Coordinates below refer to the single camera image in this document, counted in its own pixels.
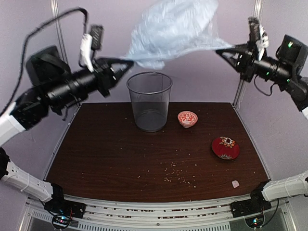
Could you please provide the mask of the light blue plastic trash bag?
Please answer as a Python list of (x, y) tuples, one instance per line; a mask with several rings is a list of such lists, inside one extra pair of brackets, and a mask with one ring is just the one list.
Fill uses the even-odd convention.
[(194, 51), (228, 49), (218, 36), (216, 0), (161, 0), (142, 14), (131, 32), (124, 58), (161, 70), (165, 63)]

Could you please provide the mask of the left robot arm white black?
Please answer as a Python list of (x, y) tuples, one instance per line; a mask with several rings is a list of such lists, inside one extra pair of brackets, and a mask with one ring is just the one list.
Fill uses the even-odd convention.
[[(109, 96), (109, 90), (134, 66), (131, 60), (103, 57), (91, 59), (90, 63), (94, 70), (83, 67), (73, 73), (60, 58), (56, 46), (32, 55), (26, 62), (26, 70), (33, 86), (1, 115), (1, 145), (36, 126), (50, 110), (61, 116), (63, 110), (80, 104), (94, 91)], [(38, 198), (46, 210), (64, 214), (70, 209), (61, 186), (41, 181), (19, 169), (4, 149), (0, 150), (0, 179)]]

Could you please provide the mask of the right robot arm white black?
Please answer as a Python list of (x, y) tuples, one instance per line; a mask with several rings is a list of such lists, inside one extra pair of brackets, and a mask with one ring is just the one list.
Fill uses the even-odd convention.
[[(308, 57), (307, 45), (285, 35), (275, 58), (269, 57), (266, 51), (257, 50), (253, 40), (216, 50), (216, 54), (240, 74), (241, 80), (251, 82), (253, 77), (260, 77), (278, 85), (280, 91), (290, 95), (302, 115), (308, 116), (308, 79), (300, 75)], [(251, 192), (246, 207), (255, 213), (273, 200), (307, 194), (308, 173), (304, 172), (282, 180), (261, 182)]]

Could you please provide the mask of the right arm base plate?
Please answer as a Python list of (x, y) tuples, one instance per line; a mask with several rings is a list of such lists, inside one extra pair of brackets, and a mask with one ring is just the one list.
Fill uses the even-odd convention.
[(234, 218), (248, 216), (256, 213), (261, 213), (262, 211), (271, 209), (270, 202), (254, 203), (252, 199), (247, 199), (243, 201), (234, 201), (231, 203), (231, 212)]

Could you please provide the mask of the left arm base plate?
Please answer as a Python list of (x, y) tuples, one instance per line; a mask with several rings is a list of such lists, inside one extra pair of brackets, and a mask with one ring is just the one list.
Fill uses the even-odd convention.
[(84, 203), (63, 200), (62, 202), (49, 201), (43, 203), (44, 209), (54, 215), (65, 215), (70, 218), (83, 218), (86, 210)]

